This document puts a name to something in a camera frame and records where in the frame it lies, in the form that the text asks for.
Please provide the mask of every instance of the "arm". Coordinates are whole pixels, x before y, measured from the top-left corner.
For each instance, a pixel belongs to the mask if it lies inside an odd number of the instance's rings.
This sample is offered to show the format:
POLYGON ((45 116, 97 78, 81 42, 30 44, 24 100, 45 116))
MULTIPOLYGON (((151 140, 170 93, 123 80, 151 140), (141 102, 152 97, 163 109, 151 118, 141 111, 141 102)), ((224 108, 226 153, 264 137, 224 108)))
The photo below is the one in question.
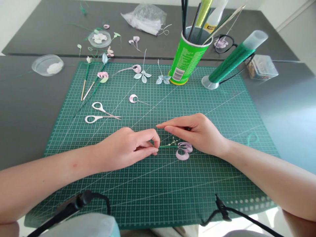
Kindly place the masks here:
POLYGON ((156 155, 159 144, 160 138, 154 129, 134 132, 130 128, 121 128, 96 145, 0 171, 0 190, 3 193, 0 195, 0 231, 1 225, 9 226, 17 221, 63 186, 156 155), (135 151, 139 146, 146 148, 135 151))
POLYGON ((283 210, 316 222, 316 175, 284 160, 224 138, 203 114, 157 125, 196 149, 231 163, 283 210))

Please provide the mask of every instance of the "green cutting mat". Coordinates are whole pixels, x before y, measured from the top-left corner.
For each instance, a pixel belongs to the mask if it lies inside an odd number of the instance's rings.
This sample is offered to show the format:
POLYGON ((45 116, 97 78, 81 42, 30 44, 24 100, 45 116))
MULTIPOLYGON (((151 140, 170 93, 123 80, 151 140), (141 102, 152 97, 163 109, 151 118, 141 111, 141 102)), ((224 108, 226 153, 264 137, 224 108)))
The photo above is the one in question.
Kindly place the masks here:
MULTIPOLYGON (((132 64, 108 63, 104 71, 113 75, 132 64)), ((155 128, 156 124, 179 116, 203 113, 227 138, 246 144, 248 136, 256 133, 260 142, 250 146, 279 156, 278 152, 253 104, 241 76, 223 83, 210 91, 201 84, 201 78, 214 71, 214 67, 197 67, 187 84, 182 86, 156 85, 161 74, 157 65, 145 65, 152 74, 146 84, 134 79, 132 70, 120 72, 101 84, 91 98, 73 118, 81 106, 81 91, 86 63, 79 63, 68 94, 57 118, 44 157, 56 153, 96 144, 122 127, 134 131, 155 128), (136 94, 140 101, 129 102, 136 94), (122 116, 100 119, 93 124, 85 122, 87 115, 103 115, 92 109, 93 102, 101 102, 106 111, 122 116)), ((90 66, 88 86, 95 79, 102 64, 90 66)), ((169 65, 161 65, 164 75, 169 65)), ((172 136, 157 130, 161 145, 172 142, 172 136)), ((228 206, 247 214, 267 210, 275 204, 247 177, 229 163, 196 149, 186 161, 175 156, 176 149, 161 149, 158 156, 150 156, 131 167, 99 173, 78 180, 52 194, 33 208, 25 218, 25 225, 37 227, 53 216, 56 208, 72 196, 90 189, 109 197, 112 215, 121 229, 180 226, 201 223, 216 209, 217 193, 228 206)), ((93 200, 79 214, 106 213, 103 200, 93 200)))

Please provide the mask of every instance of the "black clip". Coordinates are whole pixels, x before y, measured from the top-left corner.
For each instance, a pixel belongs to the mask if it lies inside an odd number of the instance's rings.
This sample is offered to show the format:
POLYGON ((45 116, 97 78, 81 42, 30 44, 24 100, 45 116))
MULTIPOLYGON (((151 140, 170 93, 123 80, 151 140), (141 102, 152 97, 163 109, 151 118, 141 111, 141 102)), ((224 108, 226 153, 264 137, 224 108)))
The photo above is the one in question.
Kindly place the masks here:
POLYGON ((222 216, 223 216, 223 220, 227 221, 227 222, 231 222, 231 218, 228 216, 228 212, 226 211, 226 206, 224 204, 224 202, 222 200, 220 200, 220 198, 217 196, 217 194, 215 194, 216 196, 216 205, 218 210, 221 212, 222 216))

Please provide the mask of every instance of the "scissors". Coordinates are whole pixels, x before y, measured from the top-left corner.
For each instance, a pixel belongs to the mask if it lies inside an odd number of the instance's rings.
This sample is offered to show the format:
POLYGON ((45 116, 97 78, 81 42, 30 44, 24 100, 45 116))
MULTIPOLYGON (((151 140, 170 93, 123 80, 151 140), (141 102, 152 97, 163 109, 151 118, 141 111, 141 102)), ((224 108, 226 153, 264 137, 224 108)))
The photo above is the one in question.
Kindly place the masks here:
POLYGON ((102 106, 102 104, 101 104, 100 102, 94 102, 94 103, 92 104, 92 107, 93 107, 94 109, 96 109, 96 110, 100 110, 100 111, 102 111, 102 112, 108 114, 109 116, 94 116, 94 115, 89 115, 89 116, 86 116, 86 118, 85 118, 85 121, 86 121, 87 123, 94 123, 95 121, 97 121, 97 120, 99 120, 99 119, 102 119, 102 118, 115 118, 115 119, 121 120, 121 119, 120 119, 121 116, 114 116, 114 115, 109 114, 108 112, 106 112, 106 111, 103 109, 103 106, 102 106), (95 106, 94 106, 95 104, 100 104, 100 107, 99 107, 99 108, 95 107, 95 106), (88 118, 91 118, 91 117, 93 117, 94 120, 93 120, 92 122, 89 122, 89 121, 88 121, 88 118))

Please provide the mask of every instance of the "label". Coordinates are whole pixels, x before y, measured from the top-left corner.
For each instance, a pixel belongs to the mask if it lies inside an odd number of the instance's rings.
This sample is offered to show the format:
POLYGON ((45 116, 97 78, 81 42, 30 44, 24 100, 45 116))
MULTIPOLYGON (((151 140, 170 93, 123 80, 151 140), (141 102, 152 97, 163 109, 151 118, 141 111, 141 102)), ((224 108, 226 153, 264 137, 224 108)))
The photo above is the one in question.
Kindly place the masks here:
POLYGON ((209 33, 212 33, 215 30, 216 27, 217 27, 217 25, 216 26, 211 26, 208 23, 205 23, 204 29, 206 29, 209 33))
POLYGON ((171 76, 170 82, 176 85, 186 83, 207 48, 208 46, 195 47, 180 38, 177 52, 168 73, 171 76))
POLYGON ((181 69, 176 67, 172 78, 175 79, 176 81, 180 81, 184 72, 185 72, 185 70, 181 70, 181 69))

